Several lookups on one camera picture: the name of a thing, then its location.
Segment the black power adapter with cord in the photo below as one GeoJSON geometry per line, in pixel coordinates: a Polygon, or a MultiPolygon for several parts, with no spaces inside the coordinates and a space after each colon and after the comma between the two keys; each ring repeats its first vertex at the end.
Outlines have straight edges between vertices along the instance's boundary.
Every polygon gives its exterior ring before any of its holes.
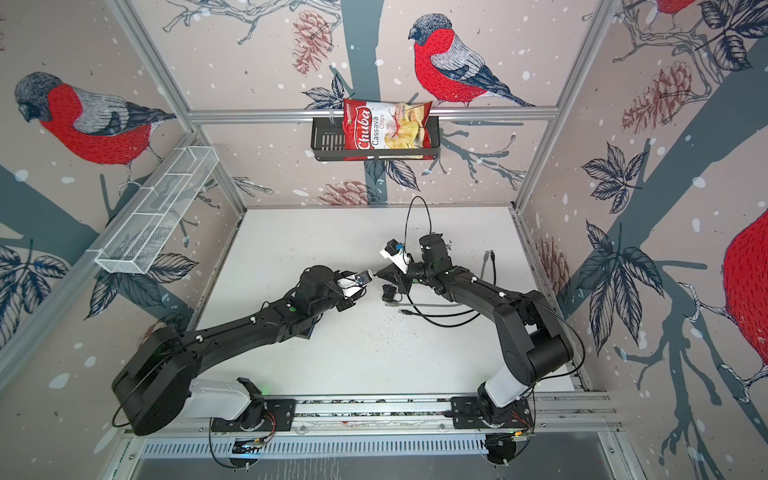
{"type": "Polygon", "coordinates": [[[382,286],[382,301],[385,304],[399,304],[403,295],[399,292],[396,285],[385,284],[382,286]]]}

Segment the black network switch box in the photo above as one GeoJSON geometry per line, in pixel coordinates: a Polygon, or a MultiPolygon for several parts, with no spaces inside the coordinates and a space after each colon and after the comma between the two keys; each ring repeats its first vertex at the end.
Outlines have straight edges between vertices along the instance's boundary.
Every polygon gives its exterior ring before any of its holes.
{"type": "Polygon", "coordinates": [[[315,325],[320,321],[321,317],[315,317],[311,320],[304,322],[298,332],[295,334],[297,338],[309,340],[312,336],[315,325]]]}

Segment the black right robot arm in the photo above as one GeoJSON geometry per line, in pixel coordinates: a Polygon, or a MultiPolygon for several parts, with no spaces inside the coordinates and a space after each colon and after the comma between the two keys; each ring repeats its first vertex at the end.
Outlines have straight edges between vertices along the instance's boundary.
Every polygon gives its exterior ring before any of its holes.
{"type": "Polygon", "coordinates": [[[500,424],[539,381],[573,359],[573,346],[559,316],[540,292],[507,290],[455,265],[440,234],[422,237],[420,248],[422,259],[415,261],[404,246],[389,241],[381,255],[391,264],[376,276],[395,285],[403,295],[414,284],[427,286],[494,323],[504,366],[480,385],[477,402],[485,422],[500,424]]]}

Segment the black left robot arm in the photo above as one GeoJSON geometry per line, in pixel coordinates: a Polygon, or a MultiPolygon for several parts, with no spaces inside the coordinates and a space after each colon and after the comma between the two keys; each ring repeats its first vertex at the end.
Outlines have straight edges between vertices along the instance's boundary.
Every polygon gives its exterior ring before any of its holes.
{"type": "Polygon", "coordinates": [[[316,265],[283,297],[238,320],[184,333],[171,327],[154,331],[112,382],[127,427],[146,436],[182,417],[221,419],[244,431],[261,427],[269,414],[251,380],[210,381],[200,374],[250,350],[310,337],[325,312],[354,306],[371,280],[368,270],[316,265]]]}

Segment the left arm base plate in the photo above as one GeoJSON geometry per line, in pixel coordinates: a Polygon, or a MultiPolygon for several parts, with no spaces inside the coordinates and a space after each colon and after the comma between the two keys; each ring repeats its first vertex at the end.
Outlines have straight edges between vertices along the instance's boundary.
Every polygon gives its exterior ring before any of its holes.
{"type": "Polygon", "coordinates": [[[234,420],[214,418],[213,433],[288,432],[292,428],[297,401],[287,398],[266,398],[253,405],[234,420]]]}

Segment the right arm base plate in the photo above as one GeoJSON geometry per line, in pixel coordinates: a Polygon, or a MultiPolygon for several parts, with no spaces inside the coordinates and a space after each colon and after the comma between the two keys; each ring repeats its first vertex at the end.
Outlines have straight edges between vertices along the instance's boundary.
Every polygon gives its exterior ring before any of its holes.
{"type": "Polygon", "coordinates": [[[450,418],[455,429],[517,429],[530,430],[535,421],[526,399],[505,407],[497,407],[490,399],[478,396],[459,396],[450,399],[443,415],[450,418]]]}

